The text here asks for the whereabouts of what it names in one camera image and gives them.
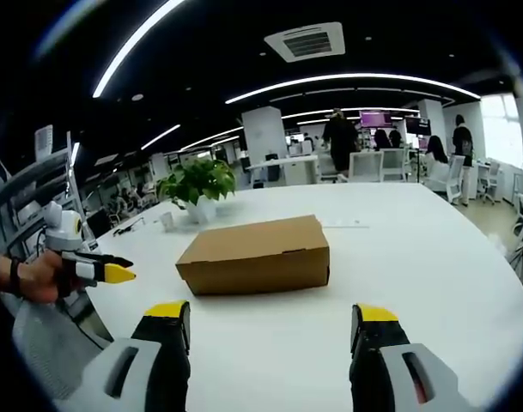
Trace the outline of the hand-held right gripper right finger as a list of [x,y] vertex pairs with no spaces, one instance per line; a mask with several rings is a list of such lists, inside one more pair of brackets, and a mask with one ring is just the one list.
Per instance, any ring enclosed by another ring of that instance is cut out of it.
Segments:
[[421,343],[412,343],[385,308],[354,304],[350,334],[354,411],[470,411],[455,372]]

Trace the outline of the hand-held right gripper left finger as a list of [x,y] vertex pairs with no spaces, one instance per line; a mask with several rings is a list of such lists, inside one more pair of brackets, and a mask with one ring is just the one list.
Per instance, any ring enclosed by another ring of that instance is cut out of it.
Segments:
[[67,411],[184,411],[190,304],[176,300],[144,313],[132,336],[110,343],[83,369]]

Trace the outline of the person's left hand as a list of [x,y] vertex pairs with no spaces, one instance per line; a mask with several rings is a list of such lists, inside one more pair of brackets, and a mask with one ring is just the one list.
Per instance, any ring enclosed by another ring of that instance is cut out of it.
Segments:
[[63,259],[54,251],[45,251],[32,263],[14,259],[9,272],[10,291],[40,304],[51,304],[84,286],[72,279],[63,267]]

